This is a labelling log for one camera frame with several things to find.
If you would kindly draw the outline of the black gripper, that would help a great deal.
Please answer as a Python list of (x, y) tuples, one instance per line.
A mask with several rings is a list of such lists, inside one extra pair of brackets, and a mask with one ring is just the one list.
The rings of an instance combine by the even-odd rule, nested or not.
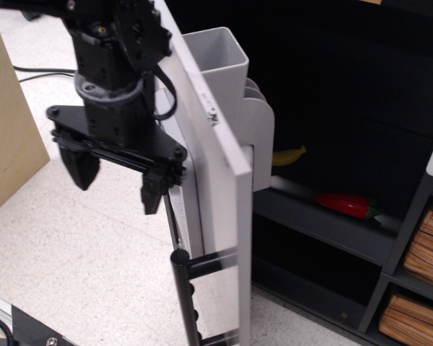
[(94, 182), (100, 160), (111, 161), (143, 173), (141, 201), (144, 213), (153, 215), (169, 187), (185, 179), (187, 150), (134, 105), (124, 110), (54, 105), (46, 114), (64, 166), (83, 191)]

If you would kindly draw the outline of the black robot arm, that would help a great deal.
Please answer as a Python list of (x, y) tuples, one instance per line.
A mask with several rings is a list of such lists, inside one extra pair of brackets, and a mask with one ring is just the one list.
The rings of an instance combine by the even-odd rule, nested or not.
[(182, 183), (187, 151), (159, 126), (176, 108), (156, 111), (156, 83), (175, 87), (159, 67), (172, 53), (172, 35), (154, 2), (0, 1), (0, 8), (57, 17), (71, 36), (83, 105), (55, 105), (47, 116), (74, 183), (86, 190), (103, 160), (136, 170), (144, 212), (156, 213), (162, 196)]

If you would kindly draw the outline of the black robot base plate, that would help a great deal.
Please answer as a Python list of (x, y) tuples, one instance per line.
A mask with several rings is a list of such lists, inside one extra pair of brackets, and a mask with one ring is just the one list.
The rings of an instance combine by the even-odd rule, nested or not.
[(0, 308), (0, 345), (73, 346), (76, 343), (10, 305)]

